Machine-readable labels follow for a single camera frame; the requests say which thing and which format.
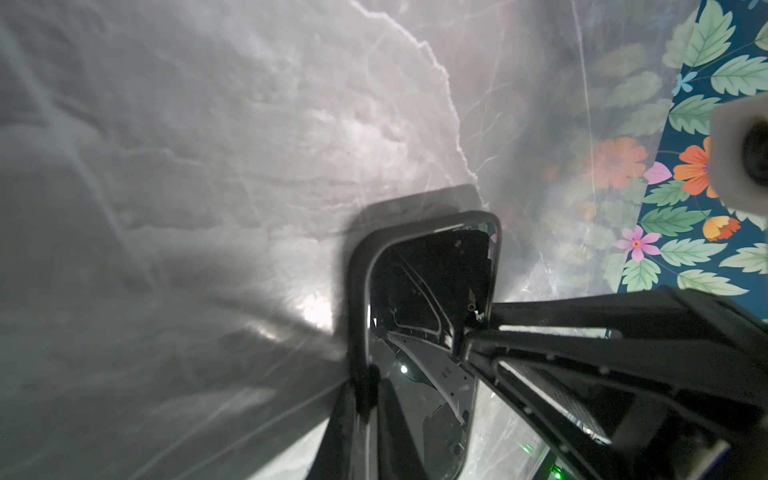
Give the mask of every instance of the marble tile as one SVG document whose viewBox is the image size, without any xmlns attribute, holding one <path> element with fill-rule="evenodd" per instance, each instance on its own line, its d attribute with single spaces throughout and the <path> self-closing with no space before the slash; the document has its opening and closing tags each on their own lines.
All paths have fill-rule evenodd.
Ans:
<svg viewBox="0 0 768 480">
<path fill-rule="evenodd" d="M 640 205 L 594 156 L 634 132 L 653 158 L 625 124 L 668 104 L 696 7 L 6 1 L 0 476 L 249 478 L 308 445 L 377 227 L 486 208 L 497 300 L 610 291 Z M 541 449 L 483 392 L 465 477 L 523 478 Z"/>
</svg>

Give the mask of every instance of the mirror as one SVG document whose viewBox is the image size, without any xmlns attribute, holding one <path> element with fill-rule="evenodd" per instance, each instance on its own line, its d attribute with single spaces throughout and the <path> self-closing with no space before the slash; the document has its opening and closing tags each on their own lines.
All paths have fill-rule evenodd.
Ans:
<svg viewBox="0 0 768 480">
<path fill-rule="evenodd" d="M 475 216 L 388 245 L 370 270 L 368 360 L 391 384 L 429 480 L 455 478 L 467 452 L 477 381 L 454 346 L 465 327 L 488 323 L 499 237 L 495 217 Z"/>
</svg>

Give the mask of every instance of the marble surface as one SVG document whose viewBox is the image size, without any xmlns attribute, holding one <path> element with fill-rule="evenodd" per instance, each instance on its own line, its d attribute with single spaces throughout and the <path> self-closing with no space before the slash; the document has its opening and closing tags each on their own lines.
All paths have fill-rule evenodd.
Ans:
<svg viewBox="0 0 768 480">
<path fill-rule="evenodd" d="M 301 478 L 377 227 L 485 208 L 497 301 L 615 290 L 645 184 L 605 141 L 652 161 L 697 8 L 3 2 L 0 478 Z M 463 478 L 529 475 L 478 402 Z"/>
</svg>

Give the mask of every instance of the floral fabric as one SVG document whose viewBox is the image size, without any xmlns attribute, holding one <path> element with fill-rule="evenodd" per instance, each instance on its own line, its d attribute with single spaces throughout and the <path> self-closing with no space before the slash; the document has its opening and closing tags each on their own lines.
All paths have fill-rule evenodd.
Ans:
<svg viewBox="0 0 768 480">
<path fill-rule="evenodd" d="M 596 181 L 620 188 L 642 174 L 649 183 L 637 226 L 614 243 L 625 255 L 619 292 L 695 288 L 768 318 L 768 220 L 724 205 L 708 172 L 711 111 L 768 90 L 766 21 L 768 4 L 757 0 L 703 2 L 653 166 L 635 167 L 644 157 L 628 139 L 596 156 Z M 603 154 L 621 162 L 607 169 Z"/>
</svg>

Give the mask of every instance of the blue flower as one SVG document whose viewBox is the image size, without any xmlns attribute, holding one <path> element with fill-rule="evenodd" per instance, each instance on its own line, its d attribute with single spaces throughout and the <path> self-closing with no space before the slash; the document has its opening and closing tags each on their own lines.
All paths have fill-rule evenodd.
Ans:
<svg viewBox="0 0 768 480">
<path fill-rule="evenodd" d="M 672 96 L 675 96 L 680 93 L 680 89 L 682 88 L 685 93 L 690 92 L 694 88 L 691 87 L 688 82 L 696 78 L 696 72 L 695 71 L 689 71 L 688 74 L 683 78 L 682 74 L 677 74 L 677 86 L 672 89 Z"/>
<path fill-rule="evenodd" d="M 753 8 L 757 7 L 757 4 L 760 2 L 760 0 L 752 0 L 750 4 L 747 6 L 749 10 L 752 10 Z"/>
</svg>

